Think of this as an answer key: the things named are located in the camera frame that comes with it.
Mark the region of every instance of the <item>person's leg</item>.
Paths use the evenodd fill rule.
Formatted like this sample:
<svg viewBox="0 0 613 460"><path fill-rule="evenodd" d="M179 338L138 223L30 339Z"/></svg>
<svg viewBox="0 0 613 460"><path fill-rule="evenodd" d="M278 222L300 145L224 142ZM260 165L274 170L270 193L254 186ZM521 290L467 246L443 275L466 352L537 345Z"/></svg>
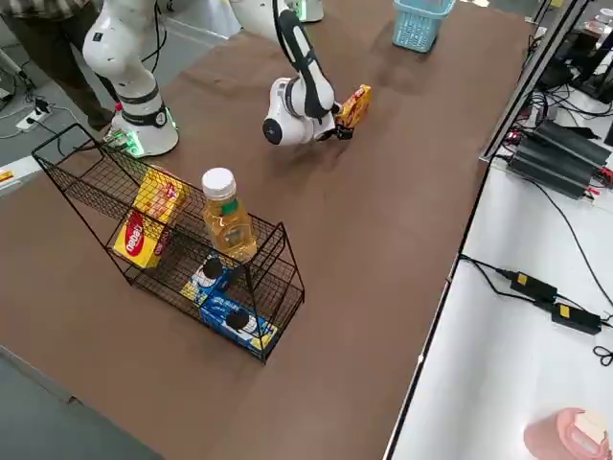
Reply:
<svg viewBox="0 0 613 460"><path fill-rule="evenodd" d="M110 123L112 112L102 108L94 90L87 83L59 22L8 15L2 18L30 59L87 115L92 128L102 129Z"/></svg>
<svg viewBox="0 0 613 460"><path fill-rule="evenodd" d="M63 31L80 53L83 52L83 42L85 41L85 36L94 25L94 22L96 22L96 19L98 19L98 10L96 10L93 2L89 2L73 17L65 19L61 22ZM118 103L119 98L117 97L113 83L98 74L96 74L96 76L100 79L111 98L113 98L113 101Z"/></svg>

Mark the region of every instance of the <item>red logo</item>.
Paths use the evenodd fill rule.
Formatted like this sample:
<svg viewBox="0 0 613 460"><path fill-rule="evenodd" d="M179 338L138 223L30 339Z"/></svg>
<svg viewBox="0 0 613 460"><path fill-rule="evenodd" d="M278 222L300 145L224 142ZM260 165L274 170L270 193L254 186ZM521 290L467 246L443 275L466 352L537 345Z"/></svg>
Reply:
<svg viewBox="0 0 613 460"><path fill-rule="evenodd" d="M160 240L155 245L155 249L153 249L153 253L156 256L159 256L160 254L162 254L162 251L166 247L166 244L169 242L169 239L170 239L170 230L168 229L164 230L164 232L162 232L162 236L160 237Z"/></svg>
<svg viewBox="0 0 613 460"><path fill-rule="evenodd" d="M176 198L176 189L172 184L166 184L166 198Z"/></svg>
<svg viewBox="0 0 613 460"><path fill-rule="evenodd" d="M136 211L132 211L125 229L125 250L132 257L138 256L143 250L143 244L145 243L143 232L143 216Z"/></svg>

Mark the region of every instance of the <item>pink container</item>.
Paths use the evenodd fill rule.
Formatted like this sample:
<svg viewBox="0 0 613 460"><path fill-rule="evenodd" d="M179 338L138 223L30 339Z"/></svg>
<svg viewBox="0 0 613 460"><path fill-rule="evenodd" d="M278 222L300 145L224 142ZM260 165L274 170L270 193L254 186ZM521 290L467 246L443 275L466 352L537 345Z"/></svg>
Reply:
<svg viewBox="0 0 613 460"><path fill-rule="evenodd" d="M529 425L524 431L524 442L530 453L538 460L610 460L605 427L600 428L589 419L585 422L589 416L581 414L585 414L583 409L568 407ZM578 425L589 432L581 431Z"/></svg>

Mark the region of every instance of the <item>brown table surface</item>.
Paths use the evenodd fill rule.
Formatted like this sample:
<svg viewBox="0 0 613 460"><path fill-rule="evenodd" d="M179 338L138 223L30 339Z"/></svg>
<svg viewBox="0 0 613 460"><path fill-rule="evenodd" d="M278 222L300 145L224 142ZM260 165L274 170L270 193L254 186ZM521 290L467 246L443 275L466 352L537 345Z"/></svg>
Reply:
<svg viewBox="0 0 613 460"><path fill-rule="evenodd" d="M293 74L248 34L164 90L181 140L158 162L194 184L228 167L287 226L306 303L265 366L130 287L46 177L0 200L0 342L169 458L382 456L530 31L459 3L420 56L392 45L391 1L325 3L308 32L337 98L374 88L351 142L266 143Z"/></svg>

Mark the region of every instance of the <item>blue plastic basket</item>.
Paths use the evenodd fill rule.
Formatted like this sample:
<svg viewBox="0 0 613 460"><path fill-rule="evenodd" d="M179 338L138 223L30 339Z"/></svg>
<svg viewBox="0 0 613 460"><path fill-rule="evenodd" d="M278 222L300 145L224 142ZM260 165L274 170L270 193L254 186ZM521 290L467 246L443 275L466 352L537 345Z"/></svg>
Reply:
<svg viewBox="0 0 613 460"><path fill-rule="evenodd" d="M454 4L455 0L394 0L394 43L427 53Z"/></svg>

